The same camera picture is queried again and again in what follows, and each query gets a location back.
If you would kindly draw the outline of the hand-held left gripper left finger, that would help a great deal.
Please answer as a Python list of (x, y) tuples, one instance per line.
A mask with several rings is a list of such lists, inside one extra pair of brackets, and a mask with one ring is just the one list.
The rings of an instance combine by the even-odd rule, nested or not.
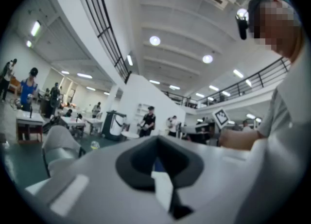
[(123, 152), (147, 138), (92, 151), (50, 178), (26, 203), (49, 224), (173, 224), (153, 192), (128, 186), (116, 170)]

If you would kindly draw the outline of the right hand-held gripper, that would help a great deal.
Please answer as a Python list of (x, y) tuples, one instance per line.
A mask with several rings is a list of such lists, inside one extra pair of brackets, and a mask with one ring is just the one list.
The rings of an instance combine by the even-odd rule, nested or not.
[(228, 124), (229, 117), (223, 108), (212, 112), (211, 119), (205, 119), (202, 125), (183, 126), (182, 133), (200, 133), (204, 128), (208, 135), (207, 145), (218, 145), (222, 129)]

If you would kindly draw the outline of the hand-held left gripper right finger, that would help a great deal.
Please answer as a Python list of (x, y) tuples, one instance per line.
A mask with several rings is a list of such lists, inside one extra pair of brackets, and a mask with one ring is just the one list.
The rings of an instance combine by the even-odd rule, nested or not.
[(178, 188), (177, 183), (164, 181), (172, 191), (171, 203), (179, 204), (181, 217), (172, 213), (157, 215), (159, 224), (236, 224), (247, 188), (239, 179), (251, 153), (224, 147), (206, 146), (178, 140), (171, 136), (157, 136), (159, 145), (168, 145), (175, 152), (187, 151), (189, 160), (178, 177), (183, 183), (195, 177), (190, 186)]

